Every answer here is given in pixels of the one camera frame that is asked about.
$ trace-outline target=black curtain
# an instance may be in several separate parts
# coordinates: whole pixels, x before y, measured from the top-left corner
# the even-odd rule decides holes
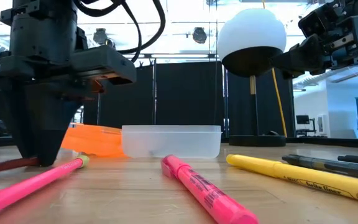
[[[288,137],[295,135],[295,119],[293,110],[292,81],[285,80],[279,70],[276,71],[277,86],[283,107],[283,114]],[[228,73],[228,110],[229,134],[251,135],[251,111],[255,105],[250,104],[249,78],[238,77]],[[280,109],[278,106],[272,72],[269,71],[256,79],[259,134],[275,131],[284,135]]]
[[[223,125],[219,62],[157,64],[157,124]]]
[[[100,94],[99,125],[121,128],[122,125],[150,125],[153,116],[153,69],[137,69],[137,81],[128,85],[106,84]],[[98,99],[84,105],[84,123],[96,124]]]

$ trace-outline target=plastic container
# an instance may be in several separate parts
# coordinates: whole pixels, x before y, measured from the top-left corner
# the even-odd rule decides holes
[[[101,157],[127,157],[121,147],[121,129],[71,123],[62,148]]]
[[[123,126],[122,149],[130,157],[211,159],[221,147],[220,126]]]

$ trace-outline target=orange object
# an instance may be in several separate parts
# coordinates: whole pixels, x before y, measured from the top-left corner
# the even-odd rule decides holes
[[[121,146],[121,129],[71,123],[62,148],[102,157],[127,157]]]

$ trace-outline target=white ball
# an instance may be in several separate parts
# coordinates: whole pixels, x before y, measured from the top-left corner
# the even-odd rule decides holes
[[[221,61],[229,54],[251,47],[275,47],[285,50],[284,25],[267,9],[245,9],[227,21],[218,35]]]

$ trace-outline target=computer monitor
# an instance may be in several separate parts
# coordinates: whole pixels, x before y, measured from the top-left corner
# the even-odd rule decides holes
[[[309,115],[297,115],[296,123],[297,124],[310,124]]]

